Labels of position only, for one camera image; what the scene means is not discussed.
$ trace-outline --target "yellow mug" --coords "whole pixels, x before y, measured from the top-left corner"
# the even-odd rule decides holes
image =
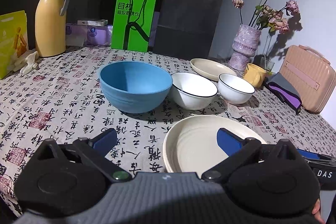
[[[248,63],[243,74],[243,79],[249,82],[255,88],[260,88],[267,71],[257,65]]]

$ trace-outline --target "chinese calligraphy tablecloth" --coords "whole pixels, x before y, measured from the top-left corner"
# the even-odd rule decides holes
[[[0,195],[16,215],[21,210],[13,185],[46,138],[72,143],[113,127],[118,143],[106,156],[109,160],[132,175],[164,172],[162,143],[168,130],[185,117],[210,114],[241,122],[268,143],[288,138],[298,148],[336,156],[336,132],[320,115],[304,110],[295,115],[266,89],[239,107],[217,95],[197,111],[181,109],[166,98],[150,112],[122,113],[105,99],[97,76],[102,65],[121,60],[148,62],[169,73],[195,73],[189,61],[150,52],[70,47],[60,56],[40,59],[39,69],[28,75],[0,81]]]

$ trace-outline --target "white bowl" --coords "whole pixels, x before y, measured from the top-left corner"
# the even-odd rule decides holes
[[[233,105],[247,102],[255,92],[249,82],[226,73],[219,76],[218,89],[223,99]]]
[[[228,155],[217,144],[217,131],[226,128],[238,137],[253,137],[266,142],[242,123],[215,115],[195,115],[177,122],[163,141],[166,169],[174,172],[202,173],[225,160]]]
[[[213,82],[193,73],[177,72],[172,77],[170,96],[176,104],[188,110],[207,107],[218,92]]]
[[[209,59],[194,58],[190,61],[190,65],[199,75],[216,82],[218,82],[218,76],[222,73],[237,75],[230,68]]]

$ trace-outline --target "black glasses drawing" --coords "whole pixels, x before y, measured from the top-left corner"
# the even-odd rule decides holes
[[[145,24],[145,7],[146,7],[147,0],[143,0],[139,16],[135,21],[130,21],[130,18],[132,15],[132,9],[133,9],[133,0],[129,0],[129,3],[130,5],[129,5],[129,11],[128,11],[127,24],[125,26],[123,50],[127,50],[128,48],[129,33],[131,29],[137,31],[145,41],[149,42],[149,36],[142,29],[142,26]],[[139,25],[137,21],[139,20],[141,13],[142,13],[142,24]]]

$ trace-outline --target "plate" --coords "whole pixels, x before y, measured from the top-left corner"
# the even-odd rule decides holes
[[[241,123],[214,115],[195,115],[177,122],[163,141],[163,160],[167,172],[202,173],[228,155],[217,145],[217,131],[226,128],[242,139],[254,137],[267,144],[257,133]]]
[[[190,61],[190,64],[194,71],[199,75],[216,82],[218,82],[218,76],[222,73],[228,73],[237,76],[237,74],[229,67],[212,60],[194,58]]]

